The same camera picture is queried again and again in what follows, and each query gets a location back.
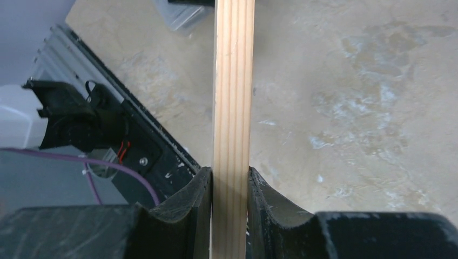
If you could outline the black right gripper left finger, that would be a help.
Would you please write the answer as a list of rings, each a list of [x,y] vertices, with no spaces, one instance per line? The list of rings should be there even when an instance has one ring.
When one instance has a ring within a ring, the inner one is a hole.
[[[1,258],[209,258],[212,173],[153,209],[34,207],[1,220]]]

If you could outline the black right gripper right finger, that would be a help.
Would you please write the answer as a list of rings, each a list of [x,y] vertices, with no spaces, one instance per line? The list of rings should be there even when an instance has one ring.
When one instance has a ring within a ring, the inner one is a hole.
[[[417,212],[310,213],[248,173],[252,258],[457,258],[457,228]]]

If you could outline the wooden picture frame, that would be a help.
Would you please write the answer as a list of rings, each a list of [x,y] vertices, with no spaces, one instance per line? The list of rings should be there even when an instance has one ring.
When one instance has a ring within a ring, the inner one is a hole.
[[[244,258],[254,1],[217,1],[214,31],[212,258]]]

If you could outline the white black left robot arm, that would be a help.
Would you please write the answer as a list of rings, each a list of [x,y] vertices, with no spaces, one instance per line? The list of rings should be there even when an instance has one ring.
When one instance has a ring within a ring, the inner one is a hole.
[[[1,86],[1,148],[73,146],[88,153],[121,144],[129,123],[118,101],[93,80],[85,90],[49,80]]]

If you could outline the clear plastic screw box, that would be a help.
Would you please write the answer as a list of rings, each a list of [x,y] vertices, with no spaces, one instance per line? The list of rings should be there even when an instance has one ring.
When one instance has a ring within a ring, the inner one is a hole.
[[[213,7],[208,1],[152,1],[167,27],[176,33],[190,35]]]

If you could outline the aluminium front rail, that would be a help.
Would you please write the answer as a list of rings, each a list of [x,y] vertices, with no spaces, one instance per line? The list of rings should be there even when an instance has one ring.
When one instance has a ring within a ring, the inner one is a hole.
[[[90,89],[94,88],[95,83],[99,83],[118,102],[123,102],[122,94],[109,82],[107,76],[96,66],[96,62],[80,49],[81,43],[71,37],[71,30],[67,26],[52,26],[36,52],[29,78],[69,83],[84,98],[89,97],[85,83],[90,82]]]

